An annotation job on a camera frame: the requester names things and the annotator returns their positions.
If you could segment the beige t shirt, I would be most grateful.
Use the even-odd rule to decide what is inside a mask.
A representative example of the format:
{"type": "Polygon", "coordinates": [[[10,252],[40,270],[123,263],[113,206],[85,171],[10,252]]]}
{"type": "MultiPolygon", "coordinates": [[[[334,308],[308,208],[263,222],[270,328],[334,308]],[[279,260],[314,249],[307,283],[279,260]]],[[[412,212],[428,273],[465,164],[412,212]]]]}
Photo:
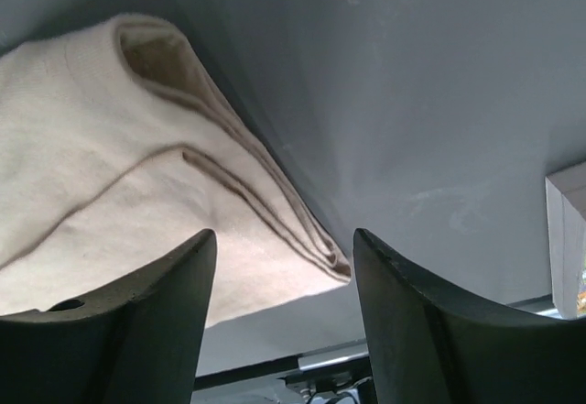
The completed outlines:
{"type": "Polygon", "coordinates": [[[1,59],[1,312],[45,311],[217,236],[207,323],[352,266],[166,20],[120,15],[1,59]]]}

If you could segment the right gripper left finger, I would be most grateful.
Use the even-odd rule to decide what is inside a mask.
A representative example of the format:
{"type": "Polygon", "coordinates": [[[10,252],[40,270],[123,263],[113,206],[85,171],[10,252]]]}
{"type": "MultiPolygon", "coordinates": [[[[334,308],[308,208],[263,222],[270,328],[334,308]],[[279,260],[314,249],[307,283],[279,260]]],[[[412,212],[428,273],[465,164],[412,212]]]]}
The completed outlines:
{"type": "Polygon", "coordinates": [[[190,402],[216,257],[202,230],[99,289],[2,317],[2,402],[190,402]]]}

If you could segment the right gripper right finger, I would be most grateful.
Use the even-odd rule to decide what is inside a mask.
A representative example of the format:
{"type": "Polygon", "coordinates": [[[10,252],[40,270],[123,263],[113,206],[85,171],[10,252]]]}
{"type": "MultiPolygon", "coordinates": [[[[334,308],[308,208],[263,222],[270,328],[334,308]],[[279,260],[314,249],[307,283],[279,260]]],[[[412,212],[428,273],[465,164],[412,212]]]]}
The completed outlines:
{"type": "Polygon", "coordinates": [[[585,321],[487,300],[353,235],[354,277],[382,403],[582,403],[585,321]]]}

